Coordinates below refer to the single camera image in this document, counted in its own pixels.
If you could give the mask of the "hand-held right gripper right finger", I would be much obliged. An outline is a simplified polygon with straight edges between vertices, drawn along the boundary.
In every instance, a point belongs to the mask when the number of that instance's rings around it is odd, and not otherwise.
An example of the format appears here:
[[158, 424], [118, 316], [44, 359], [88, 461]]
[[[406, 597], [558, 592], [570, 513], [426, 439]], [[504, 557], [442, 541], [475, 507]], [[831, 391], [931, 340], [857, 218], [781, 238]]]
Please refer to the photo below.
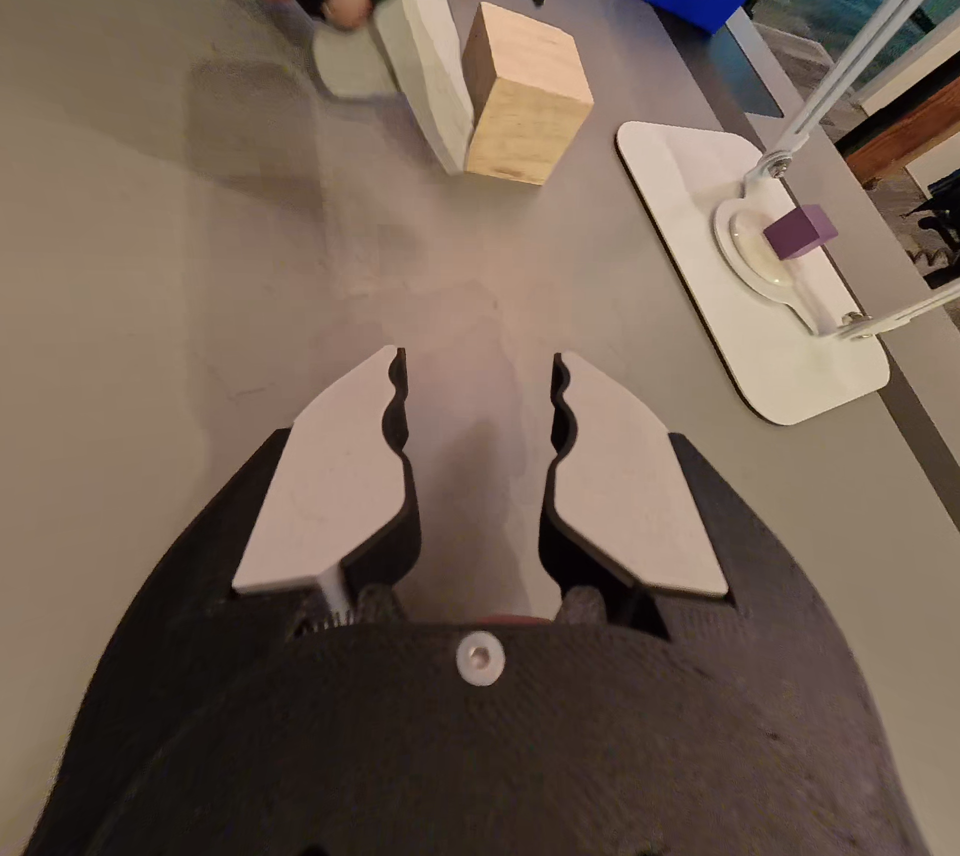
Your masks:
[[568, 591], [722, 599], [729, 583], [666, 425], [573, 351], [555, 354], [538, 555]]

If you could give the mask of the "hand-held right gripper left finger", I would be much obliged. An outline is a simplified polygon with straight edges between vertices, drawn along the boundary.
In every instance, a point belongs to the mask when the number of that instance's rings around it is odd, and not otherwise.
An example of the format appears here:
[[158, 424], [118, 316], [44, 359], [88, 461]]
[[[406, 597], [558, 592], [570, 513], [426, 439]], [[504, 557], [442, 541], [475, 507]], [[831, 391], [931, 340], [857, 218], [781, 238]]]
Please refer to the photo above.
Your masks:
[[231, 588], [238, 595], [317, 589], [333, 617], [356, 607], [349, 557], [401, 518], [414, 491], [386, 418], [405, 401], [405, 353], [387, 345], [296, 416]]

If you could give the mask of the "large wooden cube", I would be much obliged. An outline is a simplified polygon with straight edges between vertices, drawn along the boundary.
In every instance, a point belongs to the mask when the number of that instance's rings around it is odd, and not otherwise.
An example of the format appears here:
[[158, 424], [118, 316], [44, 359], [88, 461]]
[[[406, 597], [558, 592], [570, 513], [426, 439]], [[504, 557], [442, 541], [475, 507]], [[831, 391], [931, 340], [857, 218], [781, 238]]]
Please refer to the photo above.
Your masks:
[[594, 107], [573, 36], [483, 1], [462, 71], [474, 109], [464, 169], [543, 185]]

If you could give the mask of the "small purple cube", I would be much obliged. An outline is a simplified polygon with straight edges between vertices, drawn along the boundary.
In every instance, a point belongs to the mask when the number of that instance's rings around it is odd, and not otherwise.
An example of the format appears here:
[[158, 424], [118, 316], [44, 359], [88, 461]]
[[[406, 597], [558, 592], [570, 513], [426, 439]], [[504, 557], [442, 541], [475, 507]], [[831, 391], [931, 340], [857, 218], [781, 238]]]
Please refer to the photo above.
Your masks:
[[819, 204], [794, 207], [762, 230], [777, 259], [798, 259], [838, 236], [834, 222]]

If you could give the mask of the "white cabinet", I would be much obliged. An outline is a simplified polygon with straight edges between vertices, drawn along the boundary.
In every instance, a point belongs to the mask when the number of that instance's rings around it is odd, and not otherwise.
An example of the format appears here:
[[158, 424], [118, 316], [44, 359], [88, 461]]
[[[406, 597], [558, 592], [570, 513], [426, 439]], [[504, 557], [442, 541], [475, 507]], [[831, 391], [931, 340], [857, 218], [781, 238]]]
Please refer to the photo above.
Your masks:
[[930, 34], [858, 88], [853, 103], [867, 115], [876, 113], [952, 58], [958, 49], [958, 27], [937, 38]]

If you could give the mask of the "black office chair base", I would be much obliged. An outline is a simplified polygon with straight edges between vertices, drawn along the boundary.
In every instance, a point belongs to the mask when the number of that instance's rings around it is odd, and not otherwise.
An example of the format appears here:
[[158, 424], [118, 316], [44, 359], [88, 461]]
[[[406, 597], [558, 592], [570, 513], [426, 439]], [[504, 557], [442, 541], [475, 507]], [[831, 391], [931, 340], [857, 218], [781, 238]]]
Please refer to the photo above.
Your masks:
[[918, 220], [921, 229], [932, 229], [946, 245], [946, 267], [931, 271], [923, 278], [931, 290], [936, 290], [959, 277], [959, 170], [933, 184], [931, 197], [911, 210], [908, 215], [923, 213]]

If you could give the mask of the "brown wooden furniture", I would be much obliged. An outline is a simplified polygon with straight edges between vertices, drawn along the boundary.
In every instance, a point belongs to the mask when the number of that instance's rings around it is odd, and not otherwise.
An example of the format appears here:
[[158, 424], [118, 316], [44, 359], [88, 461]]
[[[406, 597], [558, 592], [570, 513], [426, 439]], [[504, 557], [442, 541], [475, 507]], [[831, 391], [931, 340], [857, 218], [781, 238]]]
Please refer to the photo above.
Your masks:
[[944, 90], [848, 154], [846, 165], [864, 189], [872, 189], [958, 131], [958, 89]]

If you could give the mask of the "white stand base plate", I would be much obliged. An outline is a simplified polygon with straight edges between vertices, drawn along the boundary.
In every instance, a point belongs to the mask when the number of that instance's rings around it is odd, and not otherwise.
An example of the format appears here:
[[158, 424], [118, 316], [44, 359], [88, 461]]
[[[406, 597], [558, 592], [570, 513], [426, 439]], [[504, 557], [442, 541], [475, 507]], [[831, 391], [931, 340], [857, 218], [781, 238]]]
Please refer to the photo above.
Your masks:
[[783, 184], [742, 181], [761, 157], [740, 135], [630, 121], [618, 153], [747, 405], [793, 426], [887, 386], [891, 369], [878, 337], [835, 335], [859, 306], [821, 248], [778, 271], [779, 282], [743, 260], [731, 224], [758, 248], [762, 227], [794, 208]]

